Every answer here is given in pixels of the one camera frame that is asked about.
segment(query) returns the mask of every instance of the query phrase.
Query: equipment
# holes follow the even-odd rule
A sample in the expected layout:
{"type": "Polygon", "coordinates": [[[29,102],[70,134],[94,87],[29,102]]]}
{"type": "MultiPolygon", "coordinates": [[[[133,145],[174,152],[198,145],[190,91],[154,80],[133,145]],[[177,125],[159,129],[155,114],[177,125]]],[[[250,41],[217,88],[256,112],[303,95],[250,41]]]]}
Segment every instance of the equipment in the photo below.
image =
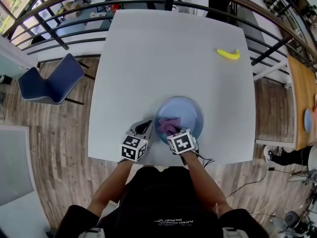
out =
{"type": "Polygon", "coordinates": [[[146,154],[152,134],[153,121],[143,120],[131,125],[121,143],[121,155],[125,159],[138,161],[146,154]]]}

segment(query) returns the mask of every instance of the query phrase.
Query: banana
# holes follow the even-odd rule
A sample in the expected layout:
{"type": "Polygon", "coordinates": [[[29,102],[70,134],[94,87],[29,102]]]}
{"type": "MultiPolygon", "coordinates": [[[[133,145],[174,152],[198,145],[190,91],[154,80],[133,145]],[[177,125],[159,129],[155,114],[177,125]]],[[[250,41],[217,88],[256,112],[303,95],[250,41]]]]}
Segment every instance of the banana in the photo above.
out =
{"type": "Polygon", "coordinates": [[[230,59],[230,60],[237,60],[240,58],[240,52],[239,50],[236,51],[235,54],[233,53],[229,53],[225,50],[217,50],[217,53],[218,55],[224,57],[224,58],[227,58],[227,59],[230,59]]]}

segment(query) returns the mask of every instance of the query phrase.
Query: chair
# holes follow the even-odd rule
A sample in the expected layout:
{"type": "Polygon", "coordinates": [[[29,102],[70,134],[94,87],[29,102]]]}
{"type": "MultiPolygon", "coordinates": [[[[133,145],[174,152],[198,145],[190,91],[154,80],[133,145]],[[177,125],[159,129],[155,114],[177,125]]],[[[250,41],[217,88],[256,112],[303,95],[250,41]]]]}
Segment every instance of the chair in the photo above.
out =
{"type": "Polygon", "coordinates": [[[64,100],[84,105],[82,102],[67,98],[83,76],[95,80],[85,74],[81,65],[89,68],[78,62],[71,54],[67,54],[47,79],[43,79],[35,67],[29,69],[18,80],[22,98],[26,101],[52,105],[59,105],[64,100]]]}

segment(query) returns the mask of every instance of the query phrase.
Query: blue plate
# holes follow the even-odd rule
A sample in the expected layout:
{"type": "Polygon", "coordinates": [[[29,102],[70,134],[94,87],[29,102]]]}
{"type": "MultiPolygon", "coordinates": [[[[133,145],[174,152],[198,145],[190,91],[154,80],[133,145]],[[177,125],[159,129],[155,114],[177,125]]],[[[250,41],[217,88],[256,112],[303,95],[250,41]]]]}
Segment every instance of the blue plate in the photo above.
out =
{"type": "Polygon", "coordinates": [[[307,132],[310,132],[312,129],[312,113],[309,109],[305,110],[304,128],[305,128],[305,131],[307,131],[307,132]]]}
{"type": "Polygon", "coordinates": [[[197,139],[203,130],[203,114],[198,105],[190,99],[184,97],[174,97],[166,100],[158,109],[155,116],[155,130],[159,138],[165,143],[167,135],[158,131],[160,119],[180,118],[181,127],[189,128],[192,135],[197,139]]]}

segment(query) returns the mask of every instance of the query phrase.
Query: handrail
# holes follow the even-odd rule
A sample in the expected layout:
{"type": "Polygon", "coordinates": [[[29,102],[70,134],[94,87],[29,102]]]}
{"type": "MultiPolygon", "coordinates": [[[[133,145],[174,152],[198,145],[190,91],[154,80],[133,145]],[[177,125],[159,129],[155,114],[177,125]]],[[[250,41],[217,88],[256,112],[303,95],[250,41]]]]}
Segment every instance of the handrail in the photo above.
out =
{"type": "MultiPolygon", "coordinates": [[[[26,13],[21,18],[16,20],[16,22],[4,33],[4,35],[7,35],[11,31],[13,31],[18,25],[20,25],[27,18],[29,18],[29,17],[33,16],[34,14],[44,10],[47,7],[50,7],[54,4],[57,4],[57,3],[62,2],[62,1],[64,1],[64,0],[48,0],[44,3],[42,3],[41,5],[39,5],[38,7],[33,9],[32,11],[26,13]]],[[[289,29],[283,23],[283,21],[281,19],[277,18],[275,15],[270,13],[268,10],[262,8],[261,6],[257,5],[256,3],[254,3],[250,0],[229,0],[229,1],[233,1],[233,2],[239,4],[245,8],[253,11],[253,12],[256,12],[259,15],[261,15],[264,18],[271,21],[272,23],[274,23],[275,25],[277,25],[279,28],[281,28],[287,34],[289,34],[292,38],[294,38],[298,43],[300,43],[307,51],[309,51],[309,53],[312,55],[312,57],[317,60],[317,52],[315,50],[311,49],[311,47],[309,47],[293,30],[289,29]]]]}

